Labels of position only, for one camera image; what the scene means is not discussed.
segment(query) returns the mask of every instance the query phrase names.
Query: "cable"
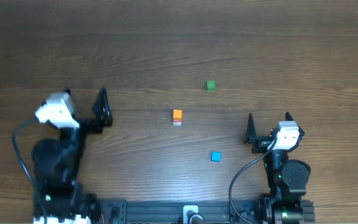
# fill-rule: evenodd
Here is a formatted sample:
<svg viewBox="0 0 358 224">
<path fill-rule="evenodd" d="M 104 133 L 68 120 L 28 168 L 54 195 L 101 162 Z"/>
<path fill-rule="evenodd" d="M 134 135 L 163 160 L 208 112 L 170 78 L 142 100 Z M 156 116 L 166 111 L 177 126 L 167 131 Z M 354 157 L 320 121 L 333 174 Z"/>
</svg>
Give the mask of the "cable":
<svg viewBox="0 0 358 224">
<path fill-rule="evenodd" d="M 13 132 L 13 135 L 12 135 L 12 142 L 13 142 L 13 147 L 15 149 L 15 152 L 16 152 L 16 155 L 17 155 L 17 158 L 19 159 L 19 164 L 21 165 L 21 167 L 23 168 L 23 171 L 24 173 L 26 174 L 26 176 L 29 178 L 30 180 L 30 183 L 34 189 L 34 192 L 35 192 L 35 196 L 37 197 L 39 203 L 40 203 L 40 206 L 41 206 L 41 210 L 42 210 L 42 214 L 44 216 L 44 223 L 47 224 L 47 210 L 44 206 L 44 203 L 42 201 L 42 196 L 41 196 L 41 193 L 39 192 L 38 190 L 38 187 L 37 187 L 37 183 L 35 182 L 35 180 L 32 178 L 27 166 L 25 165 L 24 163 L 24 160 L 22 159 L 21 155 L 20 155 L 20 149 L 19 149 L 19 146 L 17 145 L 17 137 L 19 136 L 20 132 L 22 131 L 22 129 L 30 126 L 30 124 L 34 123 L 37 121 L 37 117 L 33 117 L 31 118 L 30 120 L 22 123 L 19 127 L 19 129 L 15 130 Z"/>
<path fill-rule="evenodd" d="M 265 153 L 263 153 L 263 155 L 259 156 L 258 158 L 254 159 L 253 161 L 251 161 L 250 163 L 248 163 L 245 167 L 243 167 L 235 176 L 234 178 L 231 180 L 230 183 L 230 187 L 229 187 L 229 203 L 230 206 L 233 208 L 233 211 L 242 219 L 244 220 L 246 223 L 248 224 L 253 224 L 252 222 L 248 221 L 246 218 L 244 218 L 238 211 L 237 209 L 234 207 L 233 204 L 233 199 L 231 197 L 231 192 L 233 189 L 233 185 L 235 183 L 235 181 L 237 180 L 237 178 L 246 170 L 248 169 L 250 166 L 254 165 L 255 163 L 257 163 L 258 161 L 260 161 L 261 159 L 263 159 L 265 156 L 267 156 L 267 154 L 269 154 L 273 149 L 274 145 L 276 145 L 276 140 L 274 140 L 273 144 L 270 145 L 270 147 L 267 149 L 267 151 Z"/>
</svg>

